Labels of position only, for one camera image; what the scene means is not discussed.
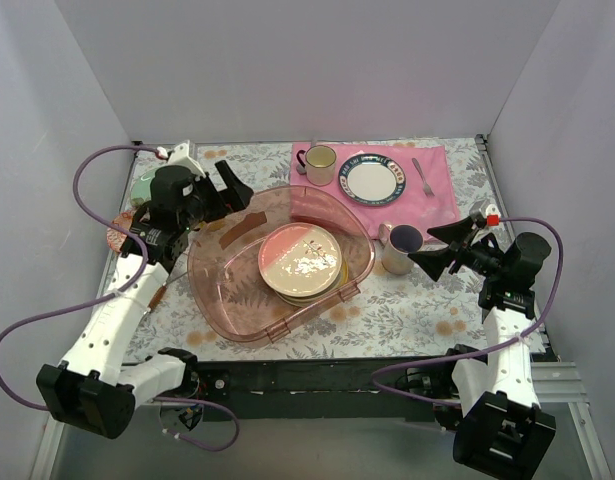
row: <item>white mug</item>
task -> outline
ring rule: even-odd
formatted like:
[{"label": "white mug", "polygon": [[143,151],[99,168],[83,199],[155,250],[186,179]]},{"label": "white mug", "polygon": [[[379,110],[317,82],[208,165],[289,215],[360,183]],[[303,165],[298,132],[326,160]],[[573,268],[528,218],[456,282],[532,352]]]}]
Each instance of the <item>white mug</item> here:
[{"label": "white mug", "polygon": [[314,185],[323,187],[329,185],[334,179],[336,152],[332,148],[326,145],[316,145],[307,151],[300,150],[296,154],[296,159],[300,164],[298,173],[306,173],[307,180]]},{"label": "white mug", "polygon": [[382,264],[394,275],[405,275],[414,266],[413,260],[408,255],[416,253],[423,246],[423,234],[411,225],[393,226],[382,223],[378,227],[378,239],[383,244]]}]

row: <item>plate with dark blue rim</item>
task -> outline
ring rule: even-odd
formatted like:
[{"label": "plate with dark blue rim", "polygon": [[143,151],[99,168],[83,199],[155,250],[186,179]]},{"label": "plate with dark blue rim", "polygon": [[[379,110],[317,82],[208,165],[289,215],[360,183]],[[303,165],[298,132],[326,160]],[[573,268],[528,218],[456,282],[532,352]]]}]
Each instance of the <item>plate with dark blue rim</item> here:
[{"label": "plate with dark blue rim", "polygon": [[394,160],[384,155],[354,155],[338,171],[338,183],[354,200],[373,207],[388,205],[405,191],[405,172]]}]

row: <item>silver fork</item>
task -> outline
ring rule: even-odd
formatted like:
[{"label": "silver fork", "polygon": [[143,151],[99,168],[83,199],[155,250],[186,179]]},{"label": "silver fork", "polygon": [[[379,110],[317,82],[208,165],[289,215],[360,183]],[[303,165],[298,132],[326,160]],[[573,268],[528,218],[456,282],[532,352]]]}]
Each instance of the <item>silver fork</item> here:
[{"label": "silver fork", "polygon": [[418,160],[415,158],[412,158],[411,161],[414,163],[414,167],[416,167],[416,170],[418,170],[418,173],[420,174],[420,178],[423,180],[423,192],[425,192],[425,195],[428,197],[433,197],[434,192],[431,190],[431,187],[425,179],[425,174],[423,173],[423,169],[420,167],[420,163],[418,163]]}]

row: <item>leaf pattern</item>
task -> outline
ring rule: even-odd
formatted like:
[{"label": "leaf pattern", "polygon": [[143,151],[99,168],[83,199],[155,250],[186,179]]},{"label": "leaf pattern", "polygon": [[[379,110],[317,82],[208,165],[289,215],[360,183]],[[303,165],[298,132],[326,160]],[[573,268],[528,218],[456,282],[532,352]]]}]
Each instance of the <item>leaf pattern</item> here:
[{"label": "leaf pattern", "polygon": [[[406,144],[407,140],[354,143],[393,145]],[[486,165],[473,139],[415,139],[415,144],[419,148],[445,147],[461,217],[469,214],[475,201],[495,198]],[[287,185],[291,144],[202,145],[198,147],[197,158],[212,174],[217,187],[222,188],[222,181],[215,174],[213,164],[227,159],[236,175],[254,190],[261,191]],[[162,161],[152,154],[140,152],[133,178],[160,165]],[[504,227],[497,227],[495,233],[501,248],[511,244]],[[379,244],[376,252],[380,258]],[[112,262],[107,282],[113,276],[113,269]],[[170,278],[184,274],[186,269],[184,255]],[[226,295],[246,302],[249,307],[264,301],[246,285],[246,282],[231,285]],[[482,348],[486,341],[477,304],[481,287],[482,278],[465,268],[434,282],[417,267],[406,276],[393,276],[377,261],[374,271],[360,284],[359,295],[276,343],[251,348],[226,340],[211,329],[196,305],[189,281],[182,277],[168,287],[157,308],[140,322],[127,349],[126,361],[144,360],[164,347],[184,348],[205,361],[438,355],[456,343]],[[544,351],[538,335],[530,340],[533,351]]]}]

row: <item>pink cloth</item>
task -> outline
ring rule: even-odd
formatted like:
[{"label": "pink cloth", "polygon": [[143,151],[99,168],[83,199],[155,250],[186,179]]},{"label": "pink cloth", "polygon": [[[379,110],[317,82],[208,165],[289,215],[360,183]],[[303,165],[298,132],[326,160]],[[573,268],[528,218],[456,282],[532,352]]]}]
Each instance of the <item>pink cloth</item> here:
[{"label": "pink cloth", "polygon": [[[292,161],[289,174],[290,185],[315,187],[305,175],[296,171],[296,153],[309,150],[309,143],[295,143],[292,149]],[[419,229],[424,238],[429,239],[427,229],[459,219],[458,206],[447,167],[445,147],[414,148],[390,147],[386,145],[340,145],[328,144],[336,151],[336,174],[334,180],[324,187],[315,187],[333,195],[349,208],[365,226],[369,236],[378,238],[378,227],[383,222],[392,225],[408,224]],[[394,202],[383,207],[369,207],[354,202],[340,188],[338,170],[350,157],[361,153],[377,153],[396,161],[405,172],[407,185],[403,194]],[[425,172],[427,183],[434,191],[434,197],[426,197],[423,182],[411,159],[415,157]]]}]

